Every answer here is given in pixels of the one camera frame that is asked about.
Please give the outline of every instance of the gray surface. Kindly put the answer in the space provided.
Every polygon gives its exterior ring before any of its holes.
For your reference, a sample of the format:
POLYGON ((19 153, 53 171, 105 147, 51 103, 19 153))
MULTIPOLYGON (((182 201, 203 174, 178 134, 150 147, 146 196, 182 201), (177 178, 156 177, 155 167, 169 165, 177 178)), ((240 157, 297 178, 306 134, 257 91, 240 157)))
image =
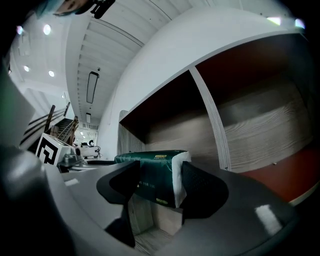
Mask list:
POLYGON ((186 219, 171 243, 156 256, 263 255, 291 232, 297 221, 294 209, 264 185, 236 173, 192 165, 221 178, 227 184, 228 199, 209 218, 186 219), (273 237, 255 214, 261 205, 270 205, 282 222, 283 229, 273 237))
POLYGON ((93 170, 101 167, 106 167, 108 165, 95 165, 95 164, 85 164, 83 162, 73 165, 72 167, 68 168, 69 171, 87 171, 93 170))
POLYGON ((64 181, 77 179, 78 183, 68 186, 74 200, 102 228, 105 229, 114 220, 121 217, 123 205, 111 204, 97 190, 98 180, 119 168, 100 167, 92 170, 63 173, 64 181))
POLYGON ((202 96, 205 108, 208 112, 209 119, 212 125, 213 134, 216 143, 216 149, 219 156, 219 166, 222 170, 231 171, 231 160, 228 147, 228 141, 225 133, 224 126, 221 122, 220 115, 218 113, 214 99, 212 98, 209 89, 207 88, 205 81, 201 77, 197 68, 191 67, 189 69, 196 86, 202 96))
POLYGON ((78 202, 75 201, 56 166, 45 164, 45 172, 53 200, 63 221, 70 231, 77 255, 143 255, 106 233, 93 221, 78 202))

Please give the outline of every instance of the white ceiling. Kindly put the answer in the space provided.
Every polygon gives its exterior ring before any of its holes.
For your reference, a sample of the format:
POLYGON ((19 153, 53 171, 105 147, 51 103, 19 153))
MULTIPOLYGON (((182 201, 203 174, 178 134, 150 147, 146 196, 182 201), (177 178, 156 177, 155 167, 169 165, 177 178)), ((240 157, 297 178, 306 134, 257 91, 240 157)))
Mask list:
POLYGON ((113 103, 110 97, 119 78, 137 52, 171 20, 203 6, 231 7, 265 17, 289 15, 273 0, 116 0, 99 20, 89 11, 72 17, 46 15, 40 20, 33 15, 23 25, 24 37, 17 35, 12 43, 11 78, 20 89, 52 95, 67 90, 79 120, 85 122, 90 113, 91 124, 98 125, 106 105, 113 103), (50 35, 43 33, 45 24, 51 26, 50 35), (86 100, 91 71, 100 75, 93 104, 86 100))
POLYGON ((19 89, 32 88, 56 96, 67 92, 65 56, 70 23, 70 18, 46 15, 37 19, 32 15, 22 25, 23 33, 16 35, 10 50, 10 76, 19 89), (51 26, 49 35, 43 32, 45 24, 51 26))
POLYGON ((272 0, 116 0, 99 20, 89 12, 85 14, 87 17, 77 17, 68 35, 66 79, 79 119, 85 121, 86 113, 90 113, 91 122, 98 125, 106 105, 110 101, 112 104, 110 97, 119 78, 141 47, 180 14, 203 6, 231 7, 266 17, 289 15, 272 0), (86 100, 91 71, 100 75, 92 104, 86 100))

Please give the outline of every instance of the wooden shelf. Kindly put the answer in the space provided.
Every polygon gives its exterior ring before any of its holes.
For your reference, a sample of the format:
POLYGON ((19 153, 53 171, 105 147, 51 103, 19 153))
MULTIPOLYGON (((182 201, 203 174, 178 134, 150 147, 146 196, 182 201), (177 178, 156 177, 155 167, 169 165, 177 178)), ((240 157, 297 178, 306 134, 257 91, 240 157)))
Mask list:
POLYGON ((290 202, 320 181, 320 151, 314 143, 299 152, 260 169, 243 172, 290 202))
POLYGON ((120 121, 145 150, 186 150, 192 160, 218 167, 214 133, 189 71, 178 76, 120 121))
POLYGON ((187 150, 284 200, 299 197, 320 176, 301 86, 290 79, 297 36, 251 41, 191 67, 120 118, 118 154, 187 150))
POLYGON ((296 35, 275 35, 223 51, 196 65, 216 105, 288 67, 296 35))

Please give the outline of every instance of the stair railing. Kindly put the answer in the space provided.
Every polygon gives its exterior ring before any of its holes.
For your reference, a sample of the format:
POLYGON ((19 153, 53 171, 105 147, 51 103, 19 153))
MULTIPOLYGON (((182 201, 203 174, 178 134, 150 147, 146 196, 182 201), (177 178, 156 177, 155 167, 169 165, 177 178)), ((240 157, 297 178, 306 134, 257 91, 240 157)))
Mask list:
POLYGON ((74 137, 75 137, 75 131, 77 130, 78 128, 78 117, 75 116, 73 121, 71 123, 69 123, 67 125, 66 128, 63 129, 63 131, 61 131, 57 138, 60 140, 60 141, 63 141, 63 142, 66 142, 68 143, 69 145, 72 146, 73 142, 74 142, 74 137))
POLYGON ((55 111, 56 106, 52 105, 49 114, 46 114, 46 115, 41 116, 41 117, 39 117, 39 118, 37 118, 35 120, 32 120, 29 123, 29 126, 34 124, 34 123, 36 123, 36 122, 37 122, 37 124, 35 124, 34 126, 30 127, 29 129, 27 129, 24 132, 24 136, 25 137, 21 140, 20 145, 22 143, 24 143, 27 139, 29 139, 32 135, 34 135, 37 131, 39 131, 43 127, 44 127, 44 133, 49 134, 50 124, 54 120, 56 120, 56 119, 58 119, 58 118, 60 118, 62 116, 65 117, 67 112, 68 112, 69 106, 70 106, 70 102, 66 105, 66 107, 55 111))

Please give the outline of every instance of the linear ceiling light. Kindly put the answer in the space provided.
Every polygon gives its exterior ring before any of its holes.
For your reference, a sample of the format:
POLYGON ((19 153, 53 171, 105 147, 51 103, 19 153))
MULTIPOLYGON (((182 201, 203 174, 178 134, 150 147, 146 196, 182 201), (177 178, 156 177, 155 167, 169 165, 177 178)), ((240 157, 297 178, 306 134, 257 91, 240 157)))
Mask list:
POLYGON ((88 87, 86 89, 86 102, 93 103, 99 74, 91 71, 88 78, 88 87))
POLYGON ((90 124, 91 123, 91 114, 86 113, 85 115, 86 115, 86 122, 90 124))

